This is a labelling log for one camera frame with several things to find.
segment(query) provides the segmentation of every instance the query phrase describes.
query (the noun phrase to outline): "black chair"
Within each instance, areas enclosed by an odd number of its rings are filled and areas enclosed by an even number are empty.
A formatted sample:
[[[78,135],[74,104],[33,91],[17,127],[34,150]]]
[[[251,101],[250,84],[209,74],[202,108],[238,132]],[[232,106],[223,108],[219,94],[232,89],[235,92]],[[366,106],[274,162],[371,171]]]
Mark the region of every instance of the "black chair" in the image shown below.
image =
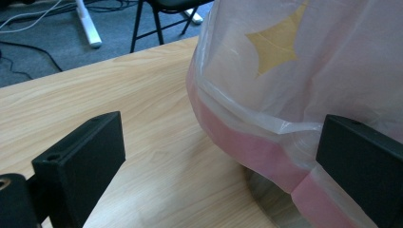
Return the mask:
[[[134,51],[134,47],[135,47],[136,41],[138,39],[144,38],[145,36],[148,36],[155,32],[157,32],[157,34],[158,34],[158,39],[160,41],[160,45],[163,45],[163,30],[176,26],[180,23],[186,22],[186,25],[184,26],[184,29],[182,31],[182,34],[184,34],[186,32],[187,28],[189,27],[189,24],[192,21],[193,15],[196,13],[198,7],[203,4],[212,2],[212,1],[213,0],[139,0],[138,6],[137,6],[136,22],[134,23],[133,38],[131,40],[130,53],[132,53]],[[143,9],[144,2],[147,2],[153,10],[156,30],[153,30],[153,31],[150,31],[143,35],[137,36],[137,33],[139,31],[140,17],[142,15],[142,9]],[[178,21],[176,23],[173,23],[171,25],[161,28],[160,17],[158,15],[159,12],[163,12],[163,13],[167,13],[167,14],[175,14],[175,13],[183,12],[183,11],[186,11],[189,9],[193,9],[193,12],[189,16],[188,19],[183,19],[181,21]]]

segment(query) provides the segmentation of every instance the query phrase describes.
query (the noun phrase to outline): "table surface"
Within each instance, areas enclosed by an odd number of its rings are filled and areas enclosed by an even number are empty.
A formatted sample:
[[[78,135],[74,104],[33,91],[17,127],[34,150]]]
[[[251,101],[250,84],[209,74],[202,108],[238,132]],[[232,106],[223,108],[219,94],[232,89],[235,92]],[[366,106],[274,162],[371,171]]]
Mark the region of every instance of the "table surface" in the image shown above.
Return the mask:
[[[86,227],[275,227],[243,168],[196,121],[185,89],[197,38],[0,89],[0,173],[86,120],[120,110],[126,162]]]

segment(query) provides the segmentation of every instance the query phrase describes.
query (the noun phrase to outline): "screw hole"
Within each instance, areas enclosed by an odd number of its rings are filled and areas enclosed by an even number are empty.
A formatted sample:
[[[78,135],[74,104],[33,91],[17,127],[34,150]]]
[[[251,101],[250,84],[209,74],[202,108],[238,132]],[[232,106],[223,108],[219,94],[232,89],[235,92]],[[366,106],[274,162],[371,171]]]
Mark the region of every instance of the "screw hole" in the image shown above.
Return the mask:
[[[60,159],[60,155],[50,155],[47,157],[48,162],[56,162],[58,159]]]
[[[11,183],[10,179],[0,179],[0,191],[7,188]]]

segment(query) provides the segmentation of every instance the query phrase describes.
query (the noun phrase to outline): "pink fabric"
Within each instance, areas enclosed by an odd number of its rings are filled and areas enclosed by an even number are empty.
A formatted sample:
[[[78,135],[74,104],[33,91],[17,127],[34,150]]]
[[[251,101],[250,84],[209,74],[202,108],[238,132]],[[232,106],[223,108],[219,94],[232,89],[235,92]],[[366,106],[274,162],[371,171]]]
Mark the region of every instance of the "pink fabric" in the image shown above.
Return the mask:
[[[356,227],[311,174],[291,193],[291,197],[299,212],[315,227]]]
[[[309,172],[294,165],[278,144],[231,129],[221,121],[199,98],[193,65],[187,75],[186,87],[201,127],[224,152],[291,193],[300,213],[316,227],[356,227]]]

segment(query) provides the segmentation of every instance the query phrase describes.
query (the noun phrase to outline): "plastic bag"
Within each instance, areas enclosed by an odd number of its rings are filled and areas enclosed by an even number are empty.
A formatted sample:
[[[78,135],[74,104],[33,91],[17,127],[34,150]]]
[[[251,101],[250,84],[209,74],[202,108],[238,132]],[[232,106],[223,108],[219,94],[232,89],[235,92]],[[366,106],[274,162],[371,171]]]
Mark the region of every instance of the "plastic bag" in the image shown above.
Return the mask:
[[[216,0],[186,86],[223,151],[316,227],[376,227],[317,164],[326,114],[403,143],[403,3]]]

